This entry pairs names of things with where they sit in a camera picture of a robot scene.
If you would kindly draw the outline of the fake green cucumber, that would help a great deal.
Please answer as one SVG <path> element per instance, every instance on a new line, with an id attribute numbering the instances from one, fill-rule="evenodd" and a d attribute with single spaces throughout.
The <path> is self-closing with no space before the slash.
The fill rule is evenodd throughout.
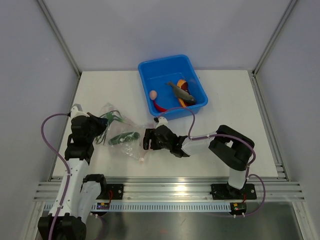
<path id="1" fill-rule="evenodd" d="M 109 139 L 107 143 L 110 146 L 114 146 L 122 143 L 132 142 L 132 141 L 138 140 L 139 138 L 140 138 L 140 134 L 136 131 L 123 132 Z"/>

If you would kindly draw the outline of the red fake chili pepper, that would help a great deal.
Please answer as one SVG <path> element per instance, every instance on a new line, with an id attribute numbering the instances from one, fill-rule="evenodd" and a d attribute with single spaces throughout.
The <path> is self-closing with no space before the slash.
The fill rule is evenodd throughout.
<path id="1" fill-rule="evenodd" d="M 163 112 L 166 112 L 166 111 L 167 111 L 166 108 L 163 108 L 163 107 L 161 107 L 160 105 L 158 105 L 155 99 L 153 100 L 153 105 L 154 105 L 154 107 L 156 108 L 156 110 L 157 110 L 158 112 L 160 112 L 160 113 L 163 113 Z"/>

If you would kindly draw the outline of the clear zip top bag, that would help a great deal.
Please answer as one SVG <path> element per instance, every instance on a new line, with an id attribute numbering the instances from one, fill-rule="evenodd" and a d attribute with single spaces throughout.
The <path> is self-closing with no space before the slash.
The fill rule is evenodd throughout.
<path id="1" fill-rule="evenodd" d="M 101 108 L 99 117 L 106 119 L 107 125 L 104 132 L 95 138 L 96 145 L 107 147 L 113 157 L 127 156 L 145 161 L 148 151 L 143 149 L 143 138 L 152 124 L 135 123 L 109 102 Z"/>

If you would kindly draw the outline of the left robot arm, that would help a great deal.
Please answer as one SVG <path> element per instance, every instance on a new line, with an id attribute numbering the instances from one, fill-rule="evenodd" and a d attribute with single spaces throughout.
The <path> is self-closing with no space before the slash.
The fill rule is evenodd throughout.
<path id="1" fill-rule="evenodd" d="M 71 118 L 71 134 L 61 160 L 66 168 L 58 195 L 49 214 L 37 227 L 44 240 L 84 240 L 86 221 L 95 199 L 108 194 L 103 174 L 88 174 L 93 142 L 107 128 L 106 118 L 90 113 Z"/>

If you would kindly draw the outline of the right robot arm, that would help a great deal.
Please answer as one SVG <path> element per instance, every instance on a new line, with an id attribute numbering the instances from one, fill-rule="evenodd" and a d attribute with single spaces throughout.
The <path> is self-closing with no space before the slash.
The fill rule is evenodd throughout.
<path id="1" fill-rule="evenodd" d="M 166 125 L 145 130 L 144 150 L 168 150 L 177 158 L 188 158 L 206 150 L 211 151 L 229 167 L 228 182 L 216 192 L 220 198 L 239 199 L 245 194 L 250 165 L 256 159 L 255 143 L 227 125 L 216 132 L 200 136 L 176 135 Z"/>

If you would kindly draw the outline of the fake steak slice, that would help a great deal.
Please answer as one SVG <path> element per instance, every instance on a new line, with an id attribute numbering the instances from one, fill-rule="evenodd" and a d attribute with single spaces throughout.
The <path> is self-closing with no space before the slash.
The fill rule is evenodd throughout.
<path id="1" fill-rule="evenodd" d="M 177 84 L 176 84 L 180 89 L 184 90 L 185 92 L 187 92 L 188 94 L 190 93 L 189 92 L 189 89 L 188 89 L 188 83 L 184 80 L 184 79 L 180 79 Z M 188 103 L 186 102 L 185 100 L 183 100 L 182 98 L 177 98 L 178 101 L 179 101 L 179 104 L 181 107 L 189 107 L 189 106 L 193 106 L 194 104 L 193 103 Z"/>

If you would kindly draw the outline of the grey fake fish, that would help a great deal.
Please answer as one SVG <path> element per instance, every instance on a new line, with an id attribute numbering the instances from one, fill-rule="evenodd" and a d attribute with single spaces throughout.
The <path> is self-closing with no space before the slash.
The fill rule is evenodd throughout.
<path id="1" fill-rule="evenodd" d="M 182 99 L 184 102 L 190 105 L 196 104 L 197 102 L 196 99 L 190 93 L 181 89 L 180 87 L 175 85 L 172 81 L 167 82 L 166 85 L 172 87 L 173 93 L 177 98 Z"/>

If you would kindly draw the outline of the fake egg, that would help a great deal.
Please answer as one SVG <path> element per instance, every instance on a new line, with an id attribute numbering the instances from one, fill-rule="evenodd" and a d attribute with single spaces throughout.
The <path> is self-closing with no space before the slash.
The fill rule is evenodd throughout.
<path id="1" fill-rule="evenodd" d="M 157 92 L 155 91 L 155 90 L 151 90 L 150 92 L 149 92 L 149 97 L 150 97 L 150 99 L 153 101 L 153 100 L 155 100 L 156 98 L 157 98 L 157 96 L 158 96 L 158 94 L 157 94 Z"/>

